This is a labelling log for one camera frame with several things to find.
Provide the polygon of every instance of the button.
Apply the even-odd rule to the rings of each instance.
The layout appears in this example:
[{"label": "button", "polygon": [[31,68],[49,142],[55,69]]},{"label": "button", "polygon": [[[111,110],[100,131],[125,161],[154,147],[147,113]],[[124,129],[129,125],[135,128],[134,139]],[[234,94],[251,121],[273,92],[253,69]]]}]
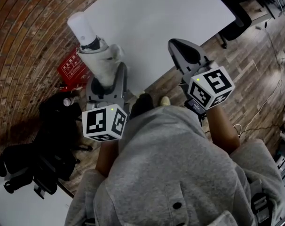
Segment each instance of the button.
[{"label": "button", "polygon": [[181,208],[182,204],[180,202],[174,203],[173,208],[174,209],[179,209]]}]

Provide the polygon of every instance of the white cable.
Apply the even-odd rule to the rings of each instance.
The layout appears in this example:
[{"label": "white cable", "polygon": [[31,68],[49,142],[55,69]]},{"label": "white cable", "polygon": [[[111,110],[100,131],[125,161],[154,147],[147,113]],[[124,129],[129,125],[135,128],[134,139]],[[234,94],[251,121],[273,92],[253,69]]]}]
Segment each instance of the white cable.
[{"label": "white cable", "polygon": [[284,10],[283,10],[283,6],[280,4],[280,1],[279,0],[277,0],[278,1],[278,3],[279,3],[279,6],[280,6],[280,8],[282,9],[282,13],[284,12]]},{"label": "white cable", "polygon": [[248,125],[246,126],[246,128],[245,128],[245,130],[244,130],[243,132],[245,132],[245,131],[247,130],[248,126],[251,124],[251,122],[254,120],[254,118],[261,112],[261,110],[262,110],[262,108],[264,107],[264,105],[265,105],[265,104],[268,102],[268,100],[274,95],[276,89],[279,87],[278,84],[279,84],[279,82],[277,83],[277,86],[276,86],[274,92],[272,93],[272,95],[268,97],[268,99],[267,99],[267,100],[265,101],[265,103],[261,106],[261,108],[260,108],[260,110],[258,111],[258,113],[255,114],[255,116],[252,118],[252,120],[248,123]]},{"label": "white cable", "polygon": [[240,124],[235,124],[233,127],[235,128],[235,126],[240,126],[241,130],[240,130],[239,136],[241,136],[241,134],[242,134],[242,126]]}]

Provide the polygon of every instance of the chair leg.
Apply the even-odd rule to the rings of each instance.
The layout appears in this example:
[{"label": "chair leg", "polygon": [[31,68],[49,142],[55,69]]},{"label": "chair leg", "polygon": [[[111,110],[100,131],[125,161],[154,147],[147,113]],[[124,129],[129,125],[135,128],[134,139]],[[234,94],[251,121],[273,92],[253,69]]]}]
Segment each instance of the chair leg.
[{"label": "chair leg", "polygon": [[225,38],[223,37],[223,35],[220,34],[220,33],[219,33],[219,36],[221,37],[221,39],[222,39],[222,41],[223,41],[223,44],[221,45],[222,48],[227,49],[227,41],[226,41],[226,39],[225,39]]}]

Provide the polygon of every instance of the white cloth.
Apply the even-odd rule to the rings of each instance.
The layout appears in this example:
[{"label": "white cloth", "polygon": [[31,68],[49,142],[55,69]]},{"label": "white cloth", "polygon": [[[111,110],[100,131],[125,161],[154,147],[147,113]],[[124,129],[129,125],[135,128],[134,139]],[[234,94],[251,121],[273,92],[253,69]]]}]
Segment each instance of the white cloth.
[{"label": "white cloth", "polygon": [[120,46],[108,46],[104,39],[100,40],[101,48],[98,50],[78,49],[78,55],[92,71],[103,87],[114,84],[115,74],[124,55]]}]

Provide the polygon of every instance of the white table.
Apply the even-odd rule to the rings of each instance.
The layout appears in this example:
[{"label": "white table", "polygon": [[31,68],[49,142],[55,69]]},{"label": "white table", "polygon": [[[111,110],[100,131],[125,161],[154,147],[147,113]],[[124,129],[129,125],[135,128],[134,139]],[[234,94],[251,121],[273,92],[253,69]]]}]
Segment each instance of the white table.
[{"label": "white table", "polygon": [[98,0],[85,14],[109,45],[122,46],[135,95],[174,66],[170,39],[201,45],[235,20],[220,0]]},{"label": "white table", "polygon": [[34,182],[13,194],[5,190],[5,182],[0,177],[1,226],[64,225],[72,198],[61,188],[53,195],[45,193],[43,200],[34,192]]}]

